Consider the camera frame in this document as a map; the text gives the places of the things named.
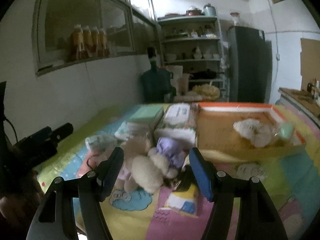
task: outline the stuffed animal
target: stuffed animal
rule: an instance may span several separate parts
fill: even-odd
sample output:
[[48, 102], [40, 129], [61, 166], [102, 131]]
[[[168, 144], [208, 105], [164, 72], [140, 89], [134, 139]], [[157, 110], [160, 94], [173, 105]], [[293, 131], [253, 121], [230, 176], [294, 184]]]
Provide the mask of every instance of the stuffed animal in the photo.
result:
[[173, 179], [178, 175], [176, 168], [171, 168], [166, 156], [151, 148], [149, 140], [135, 137], [123, 146], [124, 165], [118, 175], [115, 187], [131, 192], [142, 187], [154, 194], [160, 189], [166, 177]]

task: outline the yellow and white package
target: yellow and white package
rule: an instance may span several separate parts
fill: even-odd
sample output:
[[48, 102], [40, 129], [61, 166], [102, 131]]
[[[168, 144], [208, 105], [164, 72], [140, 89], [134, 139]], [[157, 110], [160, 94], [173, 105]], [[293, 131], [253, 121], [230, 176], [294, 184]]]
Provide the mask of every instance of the yellow and white package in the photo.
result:
[[161, 210], [173, 210], [182, 215], [196, 216], [198, 187], [192, 169], [187, 165], [178, 187], [171, 192]]

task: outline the metal shelf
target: metal shelf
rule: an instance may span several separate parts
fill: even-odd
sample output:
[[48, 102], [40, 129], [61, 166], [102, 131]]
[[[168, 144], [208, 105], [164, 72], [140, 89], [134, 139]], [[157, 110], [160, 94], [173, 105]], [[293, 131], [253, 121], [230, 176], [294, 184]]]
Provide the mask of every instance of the metal shelf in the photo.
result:
[[190, 79], [189, 82], [223, 82], [222, 78], [214, 79]]
[[198, 38], [178, 38], [178, 39], [170, 39], [170, 40], [164, 40], [162, 43], [169, 43], [169, 42], [179, 42], [179, 41], [212, 41], [216, 40], [219, 41], [220, 38], [204, 38], [204, 37], [198, 37]]
[[197, 23], [197, 22], [215, 22], [217, 17], [214, 16], [205, 16], [205, 15], [196, 15], [196, 16], [176, 16], [176, 17], [162, 17], [158, 18], [158, 23], [160, 25], [165, 24], [175, 24], [177, 22], [188, 22], [188, 23]]
[[195, 62], [195, 61], [217, 61], [219, 62], [220, 59], [214, 59], [214, 58], [201, 58], [201, 59], [195, 59], [195, 58], [191, 58], [191, 59], [177, 59], [177, 60], [174, 60], [174, 61], [170, 61], [170, 62], [164, 62], [165, 64], [171, 64], [171, 63], [174, 63], [174, 62]]

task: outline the white label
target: white label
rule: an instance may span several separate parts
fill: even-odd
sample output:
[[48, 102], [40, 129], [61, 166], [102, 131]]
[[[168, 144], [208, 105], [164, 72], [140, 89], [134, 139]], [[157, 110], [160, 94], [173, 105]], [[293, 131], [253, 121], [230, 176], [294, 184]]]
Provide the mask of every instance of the white label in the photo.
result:
[[189, 104], [175, 104], [169, 107], [164, 116], [164, 122], [176, 125], [178, 123], [185, 123], [189, 119], [190, 105]]

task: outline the window sill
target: window sill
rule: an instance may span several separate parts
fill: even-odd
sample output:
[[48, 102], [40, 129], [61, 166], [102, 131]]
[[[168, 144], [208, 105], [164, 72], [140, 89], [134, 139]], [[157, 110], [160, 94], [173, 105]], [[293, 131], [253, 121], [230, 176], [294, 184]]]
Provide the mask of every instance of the window sill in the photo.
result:
[[[119, 55], [117, 55], [116, 57], [137, 55], [137, 52], [136, 51], [130, 51], [130, 52], [124, 51], [124, 52], [119, 52], [118, 54]], [[59, 69], [65, 68], [65, 67], [69, 67], [69, 66], [81, 64], [84, 62], [89, 62], [89, 61], [95, 61], [95, 60], [106, 59], [106, 58], [116, 58], [116, 57], [94, 57], [94, 58], [87, 58], [87, 59], [83, 59], [83, 60], [72, 61], [72, 62], [68, 62], [68, 63], [62, 64], [62, 65], [58, 65], [58, 66], [48, 66], [48, 67], [45, 67], [45, 68], [38, 70], [36, 72], [36, 75], [38, 77], [40, 77], [42, 75], [45, 75], [47, 73], [50, 73], [50, 72], [53, 72], [53, 71], [56, 71], [56, 70], [59, 70]]]

